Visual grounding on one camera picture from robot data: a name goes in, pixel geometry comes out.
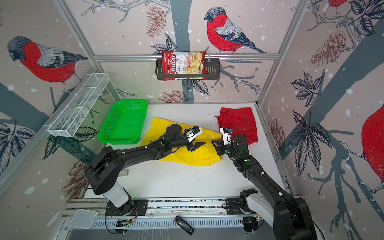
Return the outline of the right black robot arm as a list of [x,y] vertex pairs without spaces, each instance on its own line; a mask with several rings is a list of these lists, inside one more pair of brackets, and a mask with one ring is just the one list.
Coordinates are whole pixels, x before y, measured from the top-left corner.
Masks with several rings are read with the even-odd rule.
[[244,212],[255,212],[267,222],[277,240],[316,240],[318,235],[308,204],[281,188],[250,154],[246,136],[237,135],[230,144],[213,140],[219,156],[227,155],[234,166],[256,188],[243,191]]

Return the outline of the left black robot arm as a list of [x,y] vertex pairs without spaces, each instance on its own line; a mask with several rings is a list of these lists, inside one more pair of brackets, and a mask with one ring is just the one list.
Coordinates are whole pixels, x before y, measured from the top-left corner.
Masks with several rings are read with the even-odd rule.
[[193,152],[204,145],[204,143],[194,143],[202,133],[203,129],[198,126],[183,131],[180,125],[173,124],[168,126],[165,133],[157,140],[142,147],[126,150],[105,147],[88,164],[85,176],[95,195],[102,195],[115,207],[121,208],[131,198],[117,183],[119,173],[123,169],[146,161],[161,160],[183,147]]

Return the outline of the black wall basket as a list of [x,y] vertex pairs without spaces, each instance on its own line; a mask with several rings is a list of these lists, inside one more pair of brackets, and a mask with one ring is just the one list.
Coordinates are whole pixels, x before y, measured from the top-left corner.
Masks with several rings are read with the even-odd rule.
[[205,59],[204,65],[206,67],[205,74],[176,74],[168,75],[164,74],[164,68],[162,60],[156,60],[155,74],[160,81],[166,81],[167,79],[174,80],[218,80],[221,74],[221,66],[219,58]]

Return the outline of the red shorts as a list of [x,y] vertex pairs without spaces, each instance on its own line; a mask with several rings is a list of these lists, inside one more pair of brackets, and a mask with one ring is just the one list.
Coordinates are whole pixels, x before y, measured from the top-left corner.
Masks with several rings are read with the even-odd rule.
[[221,108],[218,116],[219,129],[229,127],[233,136],[245,135],[248,145],[259,141],[257,123],[252,108]]

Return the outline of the black remote-like device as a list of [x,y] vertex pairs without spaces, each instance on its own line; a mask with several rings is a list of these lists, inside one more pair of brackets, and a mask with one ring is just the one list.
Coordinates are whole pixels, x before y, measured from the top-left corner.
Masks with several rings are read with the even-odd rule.
[[182,219],[179,216],[176,216],[174,219],[174,222],[183,229],[186,233],[188,233],[190,236],[193,235],[195,229],[191,227],[184,219]]

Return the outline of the green plastic tray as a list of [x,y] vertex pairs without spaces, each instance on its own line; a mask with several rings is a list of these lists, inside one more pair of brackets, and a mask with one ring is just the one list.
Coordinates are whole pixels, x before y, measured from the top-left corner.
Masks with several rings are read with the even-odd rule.
[[134,145],[140,141],[148,102],[121,100],[116,102],[99,132],[98,140],[111,145]]

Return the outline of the red cassava chips bag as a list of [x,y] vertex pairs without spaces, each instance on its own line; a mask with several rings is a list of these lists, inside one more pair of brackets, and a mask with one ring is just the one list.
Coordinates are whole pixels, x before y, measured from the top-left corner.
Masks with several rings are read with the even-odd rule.
[[162,51],[162,65],[164,74],[205,74],[204,65],[206,51],[203,52],[175,52]]

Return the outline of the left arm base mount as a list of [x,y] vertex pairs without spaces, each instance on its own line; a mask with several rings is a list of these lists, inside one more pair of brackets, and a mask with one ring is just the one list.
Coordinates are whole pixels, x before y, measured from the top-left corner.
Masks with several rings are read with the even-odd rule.
[[107,203],[107,217],[123,217],[123,216],[145,216],[149,201],[147,199],[129,198],[129,200],[121,207],[117,208],[111,201]]

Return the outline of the white square pad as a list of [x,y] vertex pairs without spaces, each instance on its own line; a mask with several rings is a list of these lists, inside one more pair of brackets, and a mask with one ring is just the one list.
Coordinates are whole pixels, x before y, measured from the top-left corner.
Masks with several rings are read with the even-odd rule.
[[70,222],[70,226],[77,229],[91,229],[98,216],[98,212],[78,209]]

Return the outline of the yellow shorts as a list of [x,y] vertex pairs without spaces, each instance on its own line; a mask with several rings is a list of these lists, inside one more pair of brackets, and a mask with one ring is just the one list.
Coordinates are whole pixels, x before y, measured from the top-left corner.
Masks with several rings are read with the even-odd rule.
[[[175,122],[154,118],[152,125],[141,142],[145,146],[151,141],[157,140],[166,131],[166,128]],[[203,133],[196,137],[195,143],[204,143],[194,152],[189,152],[186,147],[180,148],[177,152],[162,159],[163,162],[178,163],[192,167],[209,167],[222,160],[212,144],[212,140],[220,140],[222,135],[212,130],[203,129]]]

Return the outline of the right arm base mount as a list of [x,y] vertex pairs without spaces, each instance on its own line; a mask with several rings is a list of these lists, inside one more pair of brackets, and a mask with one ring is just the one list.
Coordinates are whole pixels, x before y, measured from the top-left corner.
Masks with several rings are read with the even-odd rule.
[[244,190],[236,198],[227,198],[222,205],[227,215],[249,216],[270,215],[272,213],[270,207],[266,198],[255,189]]

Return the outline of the aluminium rail base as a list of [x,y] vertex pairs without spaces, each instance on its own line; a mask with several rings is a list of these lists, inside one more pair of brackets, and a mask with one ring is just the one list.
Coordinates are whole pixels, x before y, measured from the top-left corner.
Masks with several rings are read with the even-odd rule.
[[149,198],[145,216],[107,217],[106,199],[80,199],[70,201],[60,216],[63,230],[85,230],[70,226],[70,222],[78,209],[99,213],[93,227],[87,230],[109,230],[122,234],[129,230],[165,230],[177,229],[174,222],[176,216],[184,219],[194,229],[199,228],[243,228],[245,225],[266,224],[261,216],[227,215],[222,208],[224,198],[181,198],[156,199]]

